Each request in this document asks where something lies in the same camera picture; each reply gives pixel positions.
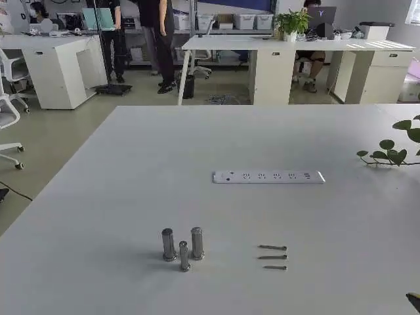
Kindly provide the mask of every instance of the white power strip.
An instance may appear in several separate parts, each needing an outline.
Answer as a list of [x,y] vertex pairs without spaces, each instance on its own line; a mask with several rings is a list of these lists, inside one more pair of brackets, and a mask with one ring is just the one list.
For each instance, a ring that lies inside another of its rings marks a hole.
[[215,184],[323,184],[317,171],[215,171]]

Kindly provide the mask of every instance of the metal pin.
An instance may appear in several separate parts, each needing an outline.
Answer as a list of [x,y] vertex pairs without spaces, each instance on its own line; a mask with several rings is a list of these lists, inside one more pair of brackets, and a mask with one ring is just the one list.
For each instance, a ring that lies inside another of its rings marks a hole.
[[258,247],[263,249],[277,249],[279,251],[287,251],[287,246],[258,245]]
[[200,261],[204,257],[203,230],[199,227],[191,229],[191,239],[192,239],[191,257],[196,261]]
[[166,228],[162,231],[163,240],[163,259],[166,261],[174,261],[177,259],[177,251],[173,245],[173,231],[171,228]]
[[287,255],[282,256],[260,256],[258,259],[287,259]]
[[264,266],[265,269],[287,270],[286,266]]
[[191,269],[191,265],[188,262],[188,246],[186,241],[179,242],[179,255],[181,257],[180,269],[183,272],[189,271],[189,269]]

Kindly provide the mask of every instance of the floor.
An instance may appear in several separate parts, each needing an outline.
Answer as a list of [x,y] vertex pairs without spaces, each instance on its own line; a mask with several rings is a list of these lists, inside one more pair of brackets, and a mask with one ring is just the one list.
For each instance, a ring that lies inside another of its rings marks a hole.
[[[327,67],[318,78],[318,85],[325,87]],[[123,96],[94,96],[74,111],[41,110],[30,104],[31,114],[22,114],[21,120],[1,131],[1,143],[21,142],[24,153],[10,152],[25,164],[17,171],[13,164],[0,161],[0,180],[19,192],[36,197],[57,174],[77,149],[119,105],[151,106],[175,105],[177,93],[157,95],[161,78],[150,77],[148,70],[129,70],[125,74],[132,91]],[[209,80],[196,79],[195,97],[185,100],[185,105],[211,104],[211,95],[226,95],[229,104],[249,104],[247,72],[244,70],[215,70]],[[309,94],[301,89],[291,92],[293,104],[336,104],[325,89]],[[29,201],[10,192],[0,204],[0,235],[19,217]]]

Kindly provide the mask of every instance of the black pants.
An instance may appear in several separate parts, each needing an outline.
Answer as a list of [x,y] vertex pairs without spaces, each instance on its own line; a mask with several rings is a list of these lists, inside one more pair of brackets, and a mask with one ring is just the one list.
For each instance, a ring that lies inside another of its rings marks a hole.
[[114,71],[116,75],[123,75],[127,48],[125,46],[124,30],[102,32],[104,41],[105,67],[109,76],[112,73],[111,42],[114,45]]
[[166,30],[166,36],[160,34],[159,28],[154,28],[157,62],[163,77],[163,84],[170,85],[175,80],[175,69],[172,56],[173,30]]

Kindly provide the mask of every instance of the white pot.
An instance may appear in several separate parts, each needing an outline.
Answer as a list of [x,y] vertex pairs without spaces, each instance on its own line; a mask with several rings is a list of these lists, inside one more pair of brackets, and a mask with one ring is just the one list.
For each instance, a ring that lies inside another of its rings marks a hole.
[[294,31],[291,34],[284,33],[284,40],[288,41],[290,43],[296,42],[296,37],[297,37],[297,32],[296,31]]

